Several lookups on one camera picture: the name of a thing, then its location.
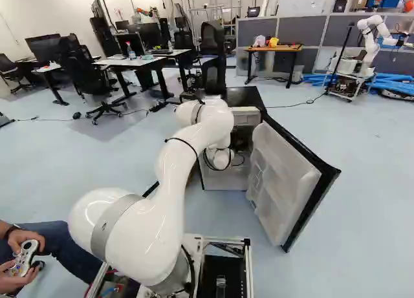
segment hand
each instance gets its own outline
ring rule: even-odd
[[[0,293],[11,293],[31,283],[40,271],[38,266],[36,269],[31,268],[24,277],[9,277],[5,271],[14,266],[15,261],[8,261],[0,265]]]
[[[14,230],[10,232],[8,236],[8,245],[12,248],[15,254],[20,254],[21,244],[26,240],[39,241],[39,252],[41,253],[45,249],[46,241],[39,233],[27,230]]]

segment white game controller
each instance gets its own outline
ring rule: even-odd
[[[16,264],[7,270],[9,277],[24,277],[30,269],[32,259],[39,248],[37,240],[27,240],[21,244],[20,254],[13,254]]]

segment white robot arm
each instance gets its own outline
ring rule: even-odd
[[[356,25],[365,39],[365,50],[367,51],[367,54],[362,61],[365,67],[369,67],[371,65],[375,56],[380,51],[380,45],[378,43],[375,43],[375,38],[371,30],[371,26],[376,27],[378,34],[384,38],[384,41],[382,42],[384,45],[404,45],[407,47],[414,47],[413,44],[403,43],[400,40],[393,38],[380,15],[373,15],[367,19],[361,19]]]
[[[82,197],[69,217],[69,231],[78,245],[159,294],[174,292],[177,282],[182,285],[184,280],[173,274],[187,276],[178,265],[185,261],[180,250],[184,190],[196,156],[208,148],[217,151],[217,159],[211,159],[215,165],[227,164],[234,127],[232,111],[221,99],[206,100],[205,105],[183,103],[176,116],[186,127],[161,150],[155,164],[160,185],[153,198],[97,189]]]

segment fridge door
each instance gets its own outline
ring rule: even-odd
[[[247,198],[270,241],[288,252],[341,173],[266,112],[253,132]]]

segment floor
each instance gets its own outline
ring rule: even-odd
[[[177,70],[165,70],[169,90],[179,92]],[[243,77],[227,71],[227,85]],[[254,80],[267,106],[315,98],[321,87]],[[52,104],[49,90],[0,99],[10,118],[67,119],[87,110],[71,88],[68,107]],[[130,109],[149,107],[140,94]],[[252,239],[256,297],[412,297],[414,282],[413,104],[363,95],[353,103],[324,96],[312,105],[270,109],[270,114],[329,164],[342,170],[289,254],[269,243],[244,193],[186,193],[186,232]],[[90,120],[18,122],[0,130],[0,216],[9,222],[67,219],[71,206],[97,187],[141,193],[154,181],[163,140],[178,126],[173,107]],[[20,297],[83,297],[86,285],[52,258]]]

